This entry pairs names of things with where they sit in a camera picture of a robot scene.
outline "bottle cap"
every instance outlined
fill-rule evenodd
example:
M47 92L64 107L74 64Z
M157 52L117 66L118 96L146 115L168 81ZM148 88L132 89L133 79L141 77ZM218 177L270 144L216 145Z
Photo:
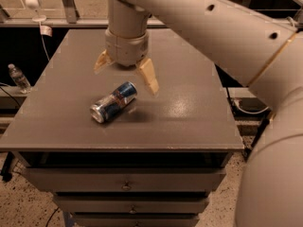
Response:
M14 64L9 64L9 69L15 68Z

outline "water bottle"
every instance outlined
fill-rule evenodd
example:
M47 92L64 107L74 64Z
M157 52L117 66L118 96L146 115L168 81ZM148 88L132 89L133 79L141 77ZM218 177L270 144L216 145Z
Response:
M9 64L9 75L20 88L21 93L28 94L31 91L30 83L20 68L14 64Z
M93 104L90 108L91 115L98 123L109 121L135 99L136 95L134 85L129 81L124 82L110 95Z

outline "screw hole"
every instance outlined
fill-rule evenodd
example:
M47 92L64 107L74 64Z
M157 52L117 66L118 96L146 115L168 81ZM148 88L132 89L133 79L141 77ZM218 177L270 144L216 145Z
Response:
M277 38L277 33L272 33L270 36L269 36L270 39L272 40L275 40Z
M215 5L212 4L207 7L207 10L212 11L214 8L215 8Z

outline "desk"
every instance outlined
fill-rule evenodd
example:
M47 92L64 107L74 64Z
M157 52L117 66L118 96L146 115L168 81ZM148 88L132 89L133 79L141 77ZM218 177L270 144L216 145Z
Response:
M70 30L1 138L78 224L193 226L243 149L212 62L169 29L149 32L157 97L132 67L94 74L104 30ZM90 105L126 80L137 99L100 125Z

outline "drawer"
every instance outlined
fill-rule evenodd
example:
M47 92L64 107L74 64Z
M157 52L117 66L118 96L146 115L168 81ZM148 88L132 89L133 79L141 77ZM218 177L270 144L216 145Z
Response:
M51 192L210 192L225 176L212 168L26 168L24 176Z
M208 205L205 193L144 193L118 195L55 196L54 202L64 212L85 213L202 213Z
M199 221L196 215L82 215L73 219L85 227L193 227Z

